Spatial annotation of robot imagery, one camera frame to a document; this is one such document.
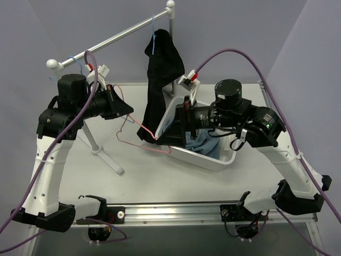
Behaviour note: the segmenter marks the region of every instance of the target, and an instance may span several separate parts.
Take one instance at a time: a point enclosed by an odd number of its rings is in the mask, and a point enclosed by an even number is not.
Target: white bracket
[[[197,92],[199,89],[200,81],[197,79],[194,79],[196,75],[195,70],[192,70],[191,72],[188,73],[187,76],[181,76],[179,80],[179,84],[182,85],[186,90],[190,92],[190,101],[191,105],[194,104],[197,98]]]
[[[89,83],[95,80],[95,72],[89,67],[89,65],[85,65],[85,67],[89,70],[90,74],[87,76]],[[105,86],[105,77],[110,71],[110,68],[107,65],[103,64],[97,67],[98,70],[98,82],[100,83],[101,87],[106,90],[107,87]]]
[[[64,70],[64,66],[62,65],[62,63],[56,60],[50,59],[46,62],[46,66],[53,72],[54,77],[57,80],[62,77],[60,74],[60,72]]]
[[[246,134],[247,134],[247,130],[242,129],[242,130],[241,130],[241,135],[240,135],[239,144],[245,143],[245,141],[246,141]]]
[[[174,12],[174,6],[175,2],[173,0],[168,0],[166,4],[166,8],[168,11],[168,16],[170,20],[173,20],[175,18],[175,12]]]

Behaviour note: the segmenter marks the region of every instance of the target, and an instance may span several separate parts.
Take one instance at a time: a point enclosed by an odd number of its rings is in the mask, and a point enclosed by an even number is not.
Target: zip tie
[[[300,152],[298,152],[296,159],[301,160],[302,156],[303,156],[303,153],[300,151]]]
[[[36,160],[39,161],[39,162],[48,163],[47,160],[42,160],[42,159],[36,159]]]

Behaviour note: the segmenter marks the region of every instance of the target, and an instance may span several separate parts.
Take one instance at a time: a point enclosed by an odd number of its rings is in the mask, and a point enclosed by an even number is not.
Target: white plastic tray
[[[164,117],[162,118],[159,127],[156,130],[157,137],[161,136],[162,131],[165,129],[164,126],[170,124],[171,121],[174,119],[176,105],[182,103],[183,97],[175,97],[169,103],[169,106],[164,114]],[[198,106],[207,106],[207,104],[198,101]],[[179,147],[171,147],[172,152],[168,154],[168,156],[175,157],[182,161],[197,165],[202,168],[206,168],[214,172],[221,172],[234,161],[234,158],[236,156],[236,152],[230,149],[230,142],[231,140],[234,139],[235,139],[234,135],[222,137],[220,139],[219,160]],[[163,150],[168,150],[168,146],[161,146],[161,148]]]

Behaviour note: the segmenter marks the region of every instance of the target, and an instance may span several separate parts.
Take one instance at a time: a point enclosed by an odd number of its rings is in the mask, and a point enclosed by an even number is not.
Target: rack leg
[[[108,154],[103,150],[102,146],[96,143],[85,121],[82,131],[78,131],[77,136],[91,148],[91,153],[94,156],[99,156],[117,174],[123,173],[122,167],[119,166],[114,160],[112,160],[110,156],[108,156]]]
[[[174,42],[174,18],[175,18],[175,13],[174,13],[175,7],[174,6],[175,6],[174,1],[170,0],[167,2],[167,7],[170,8],[172,11],[172,13],[169,15],[169,34],[170,34],[171,38],[173,39],[173,42]],[[176,81],[172,81],[172,91],[167,92],[167,94],[171,98],[176,96],[175,88],[176,88]]]

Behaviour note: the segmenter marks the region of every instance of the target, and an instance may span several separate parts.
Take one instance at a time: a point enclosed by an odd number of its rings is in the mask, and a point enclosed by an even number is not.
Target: screw
[[[119,219],[123,219],[124,218],[124,212],[123,211],[119,211],[118,213],[117,213],[117,218],[119,218]]]
[[[229,216],[229,211],[227,209],[222,210],[222,216]]]

